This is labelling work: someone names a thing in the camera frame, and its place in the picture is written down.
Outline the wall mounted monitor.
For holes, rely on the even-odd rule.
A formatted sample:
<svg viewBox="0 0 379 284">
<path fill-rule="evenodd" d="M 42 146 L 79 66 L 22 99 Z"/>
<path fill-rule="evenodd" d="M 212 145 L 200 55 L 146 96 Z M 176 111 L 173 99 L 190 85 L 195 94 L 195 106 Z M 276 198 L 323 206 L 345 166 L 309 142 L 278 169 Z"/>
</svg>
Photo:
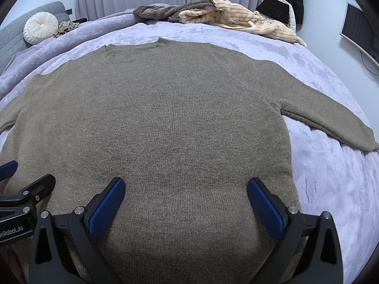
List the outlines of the wall mounted monitor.
<svg viewBox="0 0 379 284">
<path fill-rule="evenodd" d="M 364 12 L 347 3 L 340 35 L 365 53 L 378 65 L 378 35 L 371 28 Z"/>
</svg>

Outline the black and white bag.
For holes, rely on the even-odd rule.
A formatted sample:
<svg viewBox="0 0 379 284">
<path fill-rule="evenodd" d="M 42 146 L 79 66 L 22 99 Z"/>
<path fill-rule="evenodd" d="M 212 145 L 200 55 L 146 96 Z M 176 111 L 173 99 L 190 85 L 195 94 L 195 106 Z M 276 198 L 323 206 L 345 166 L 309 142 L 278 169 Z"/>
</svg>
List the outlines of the black and white bag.
<svg viewBox="0 0 379 284">
<path fill-rule="evenodd" d="M 295 13 L 286 0 L 261 0 L 256 10 L 264 18 L 282 22 L 292 31 L 296 31 Z"/>
</svg>

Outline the cream striped ribbed garment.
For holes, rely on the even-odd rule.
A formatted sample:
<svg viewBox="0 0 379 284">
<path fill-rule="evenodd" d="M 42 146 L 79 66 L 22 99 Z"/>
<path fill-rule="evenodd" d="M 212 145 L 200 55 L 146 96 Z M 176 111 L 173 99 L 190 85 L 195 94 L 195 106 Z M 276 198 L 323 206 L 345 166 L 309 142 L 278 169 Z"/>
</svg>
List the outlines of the cream striped ribbed garment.
<svg viewBox="0 0 379 284">
<path fill-rule="evenodd" d="M 282 40 L 291 44 L 307 44 L 296 33 L 274 19 L 264 18 L 258 11 L 251 11 L 229 0 L 211 0 L 212 5 L 205 8 L 191 7 L 179 12 L 183 24 L 202 23 L 228 30 L 244 31 L 262 35 L 270 39 Z"/>
</svg>

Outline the olive brown knit sweater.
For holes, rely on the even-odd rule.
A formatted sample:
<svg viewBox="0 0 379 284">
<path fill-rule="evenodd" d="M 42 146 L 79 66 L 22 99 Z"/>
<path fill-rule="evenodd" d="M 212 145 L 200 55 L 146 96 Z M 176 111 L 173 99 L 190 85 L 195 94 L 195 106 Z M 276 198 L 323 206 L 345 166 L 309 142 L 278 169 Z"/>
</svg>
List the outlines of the olive brown knit sweater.
<svg viewBox="0 0 379 284">
<path fill-rule="evenodd" d="M 123 281 L 248 283 L 274 243 L 247 182 L 299 202 L 284 116 L 378 149 L 354 113 L 276 63 L 165 39 L 106 45 L 34 76 L 1 110 L 1 162 L 19 164 L 1 193 L 52 174 L 44 206 L 59 214 L 121 177 L 125 198 L 98 246 Z"/>
</svg>

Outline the lavender plush bed blanket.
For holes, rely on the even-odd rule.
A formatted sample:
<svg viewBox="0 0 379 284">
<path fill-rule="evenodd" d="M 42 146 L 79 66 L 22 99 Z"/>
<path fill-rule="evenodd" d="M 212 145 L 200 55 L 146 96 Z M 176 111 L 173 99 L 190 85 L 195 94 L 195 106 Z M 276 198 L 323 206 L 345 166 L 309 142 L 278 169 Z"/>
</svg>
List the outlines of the lavender plush bed blanket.
<svg viewBox="0 0 379 284">
<path fill-rule="evenodd" d="M 1 74 L 1 105 L 21 93 L 34 74 L 47 74 L 102 45 L 143 44 L 158 38 L 211 43 L 253 59 L 270 60 L 365 119 L 342 81 L 302 45 L 206 24 L 140 23 L 131 11 L 87 22 L 17 53 Z M 352 283 L 378 243 L 378 153 L 352 149 L 296 120 L 285 122 L 301 206 L 305 212 L 329 210 L 333 214 L 341 242 L 344 281 Z"/>
</svg>

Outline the round white pleated cushion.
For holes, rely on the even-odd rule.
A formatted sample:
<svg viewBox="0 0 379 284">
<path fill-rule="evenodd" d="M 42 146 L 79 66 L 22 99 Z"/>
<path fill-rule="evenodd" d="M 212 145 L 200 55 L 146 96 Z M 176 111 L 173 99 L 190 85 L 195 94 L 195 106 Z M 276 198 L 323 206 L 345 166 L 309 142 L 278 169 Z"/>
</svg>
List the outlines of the round white pleated cushion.
<svg viewBox="0 0 379 284">
<path fill-rule="evenodd" d="M 35 45 L 54 36 L 58 27 L 58 19 L 52 13 L 37 12 L 26 21 L 23 38 L 28 44 Z"/>
</svg>

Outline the dark brown fleece garment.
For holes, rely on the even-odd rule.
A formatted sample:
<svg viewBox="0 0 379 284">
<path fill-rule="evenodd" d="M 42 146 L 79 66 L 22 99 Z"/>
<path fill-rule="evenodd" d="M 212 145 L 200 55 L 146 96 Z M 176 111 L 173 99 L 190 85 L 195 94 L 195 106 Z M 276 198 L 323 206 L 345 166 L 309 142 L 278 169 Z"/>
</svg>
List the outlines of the dark brown fleece garment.
<svg viewBox="0 0 379 284">
<path fill-rule="evenodd" d="M 179 13 L 186 10 L 214 9 L 215 5 L 211 0 L 197 0 L 179 6 L 138 6 L 133 13 L 143 19 L 155 21 L 180 22 Z"/>
</svg>

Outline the small beige crumpled cloth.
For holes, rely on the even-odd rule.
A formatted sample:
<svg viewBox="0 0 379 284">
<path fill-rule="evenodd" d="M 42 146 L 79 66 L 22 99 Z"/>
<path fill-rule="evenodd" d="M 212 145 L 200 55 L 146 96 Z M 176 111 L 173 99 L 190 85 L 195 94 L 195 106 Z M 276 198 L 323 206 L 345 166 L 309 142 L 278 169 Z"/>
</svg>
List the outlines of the small beige crumpled cloth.
<svg viewBox="0 0 379 284">
<path fill-rule="evenodd" d="M 77 29 L 79 27 L 79 23 L 72 22 L 72 21 L 62 21 L 57 29 L 57 32 L 55 33 L 55 37 L 60 37 L 62 35 L 65 35 L 66 33 Z"/>
</svg>

